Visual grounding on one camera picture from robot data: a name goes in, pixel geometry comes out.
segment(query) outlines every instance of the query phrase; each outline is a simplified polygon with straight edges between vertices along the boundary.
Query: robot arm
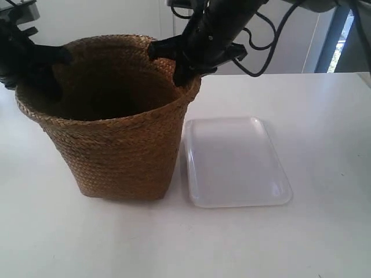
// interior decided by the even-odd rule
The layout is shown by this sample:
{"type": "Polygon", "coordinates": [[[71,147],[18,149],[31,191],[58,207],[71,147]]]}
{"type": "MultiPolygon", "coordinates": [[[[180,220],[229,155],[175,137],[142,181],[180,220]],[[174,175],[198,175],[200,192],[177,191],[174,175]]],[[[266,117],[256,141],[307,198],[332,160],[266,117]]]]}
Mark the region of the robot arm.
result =
{"type": "Polygon", "coordinates": [[[36,45],[29,36],[38,32],[35,27],[21,31],[18,24],[39,18],[36,0],[22,2],[0,9],[0,82],[15,89],[20,80],[28,82],[51,98],[60,98],[62,92],[54,78],[52,65],[68,64],[71,55],[63,47],[36,45]]]}
{"type": "MultiPolygon", "coordinates": [[[[5,1],[12,6],[0,9],[0,82],[8,89],[14,89],[22,80],[45,92],[49,97],[60,98],[62,92],[53,76],[52,65],[70,63],[70,53],[63,47],[34,44],[29,39],[29,36],[37,32],[34,27],[24,31],[18,28],[18,24],[39,17],[36,0],[23,1],[18,5],[12,0],[5,1]]],[[[315,12],[325,12],[349,1],[357,1],[360,9],[371,11],[371,0],[283,1],[293,4],[288,16],[298,6],[315,12]]],[[[181,35],[153,42],[148,48],[148,55],[152,60],[163,57],[176,61],[173,78],[176,86],[185,85],[195,75],[214,73],[218,66],[229,61],[238,65],[237,60],[242,60],[247,51],[243,45],[233,41],[259,8],[267,2],[268,0],[172,0],[175,6],[193,8],[194,14],[181,35]]],[[[251,75],[259,76],[269,65],[269,58],[273,55],[285,21],[282,22],[270,47],[267,63],[258,74],[250,73],[251,75]]]]}
{"type": "MultiPolygon", "coordinates": [[[[277,29],[271,51],[263,69],[254,74],[244,69],[237,60],[247,55],[243,45],[233,43],[249,20],[268,0],[173,0],[172,5],[193,8],[184,32],[180,36],[153,42],[148,54],[150,59],[169,58],[176,61],[174,83],[185,85],[195,75],[216,72],[217,67],[233,61],[251,76],[260,76],[268,67],[277,45],[278,37],[290,14],[298,6],[315,12],[325,12],[337,5],[345,5],[356,0],[283,0],[293,4],[277,29]]],[[[371,1],[357,1],[357,6],[371,10],[371,1]]]]}

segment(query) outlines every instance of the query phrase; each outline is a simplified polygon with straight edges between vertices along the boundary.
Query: table surface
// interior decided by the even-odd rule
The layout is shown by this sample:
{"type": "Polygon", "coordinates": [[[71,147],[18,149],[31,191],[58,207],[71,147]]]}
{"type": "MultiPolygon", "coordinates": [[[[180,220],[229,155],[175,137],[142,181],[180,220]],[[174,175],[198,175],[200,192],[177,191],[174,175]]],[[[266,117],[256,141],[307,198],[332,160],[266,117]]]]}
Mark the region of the table surface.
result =
{"type": "Polygon", "coordinates": [[[209,76],[187,119],[260,118],[284,206],[202,209],[184,152],[158,202],[90,199],[0,92],[0,277],[371,277],[371,90],[356,74],[209,76]]]}

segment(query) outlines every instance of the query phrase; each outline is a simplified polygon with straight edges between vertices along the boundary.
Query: wicker basket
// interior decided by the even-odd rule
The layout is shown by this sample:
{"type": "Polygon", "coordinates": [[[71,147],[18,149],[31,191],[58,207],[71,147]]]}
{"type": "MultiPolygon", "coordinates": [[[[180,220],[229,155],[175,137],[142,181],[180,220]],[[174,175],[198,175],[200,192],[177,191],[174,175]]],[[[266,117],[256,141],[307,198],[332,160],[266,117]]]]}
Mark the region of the wicker basket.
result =
{"type": "Polygon", "coordinates": [[[73,64],[54,67],[59,103],[17,88],[19,108],[49,135],[86,196],[155,200],[169,187],[201,79],[176,88],[174,62],[148,60],[150,41],[113,35],[69,43],[73,64]]]}

